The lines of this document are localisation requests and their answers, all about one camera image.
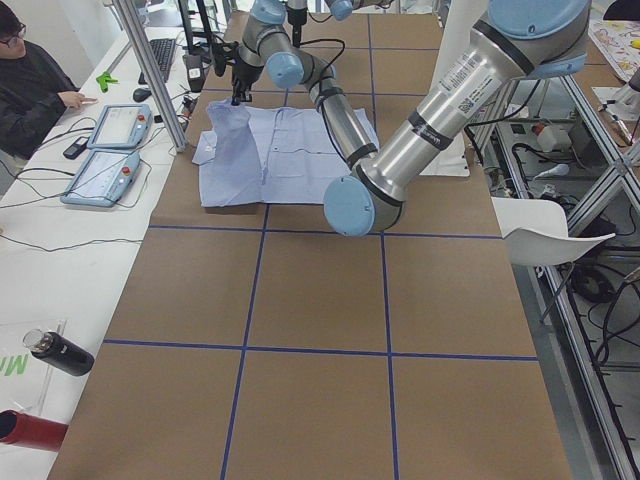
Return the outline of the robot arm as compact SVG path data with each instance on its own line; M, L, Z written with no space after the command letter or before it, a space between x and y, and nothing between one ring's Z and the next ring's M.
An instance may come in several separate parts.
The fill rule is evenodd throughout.
M315 33L354 45L342 58L292 43L286 5L256 1L235 23L239 44L231 74L235 101L257 83L316 110L347 167L323 195L331 229L363 236L401 219L410 183L458 145L466 125L517 80L576 72L586 61L587 1L457 2L461 18L393 13L390 1L356 1L351 14Z
M400 1L319 1L325 13L312 14L309 1L285 1L287 21L291 26L293 44L319 39L340 39L348 48L370 46L369 27L373 13L402 13Z

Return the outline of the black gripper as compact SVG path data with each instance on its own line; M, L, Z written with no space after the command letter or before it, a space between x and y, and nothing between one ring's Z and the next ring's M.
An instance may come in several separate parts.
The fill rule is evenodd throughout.
M252 101L251 89L261 76L261 68L246 63L241 58L232 67L232 104L238 106Z

